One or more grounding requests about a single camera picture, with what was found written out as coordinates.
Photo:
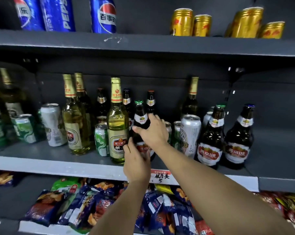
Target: white shelf edge strip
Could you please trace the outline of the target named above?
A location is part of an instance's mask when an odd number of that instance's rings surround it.
[[[49,161],[30,158],[0,156],[0,170],[20,171],[36,174],[90,177],[107,180],[127,180],[127,177],[123,173],[123,167],[121,166]],[[257,177],[239,175],[226,176],[250,191],[259,192]],[[151,174],[150,183],[159,183],[158,179],[155,179],[155,174]],[[167,185],[179,185],[173,175],[170,175],[169,179],[163,179],[161,183]]]
[[[37,224],[30,221],[20,221],[19,232],[45,234],[45,235],[81,235],[73,230],[70,226],[64,226],[59,224],[51,224],[49,227]]]

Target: forearm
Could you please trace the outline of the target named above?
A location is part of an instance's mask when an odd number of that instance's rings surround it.
[[[90,235],[132,235],[147,189],[145,183],[131,183],[98,220]]]
[[[169,145],[155,152],[216,234],[295,234],[271,207],[225,175]]]

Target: hand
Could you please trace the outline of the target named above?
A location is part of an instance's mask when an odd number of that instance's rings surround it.
[[[141,156],[132,137],[123,148],[125,152],[124,174],[128,178],[129,184],[137,181],[148,185],[151,178],[150,156],[147,155],[145,158]]]
[[[167,143],[168,131],[165,121],[161,120],[158,115],[149,114],[148,117],[151,122],[148,129],[133,126],[132,130],[140,134],[143,141],[155,151],[158,146]]]

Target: blue pepsi can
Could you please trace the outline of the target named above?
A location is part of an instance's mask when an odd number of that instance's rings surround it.
[[[39,0],[14,0],[23,30],[45,30]]]
[[[116,33],[116,9],[113,0],[90,0],[92,32]]]
[[[75,30],[71,0],[40,0],[46,31]]]

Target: person's right hand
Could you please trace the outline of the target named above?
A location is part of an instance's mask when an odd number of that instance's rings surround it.
[[[158,115],[149,114],[148,118],[151,122],[148,129],[133,126],[132,130],[140,134],[143,141],[155,151],[158,146],[167,143],[168,131],[165,121],[161,120]]]

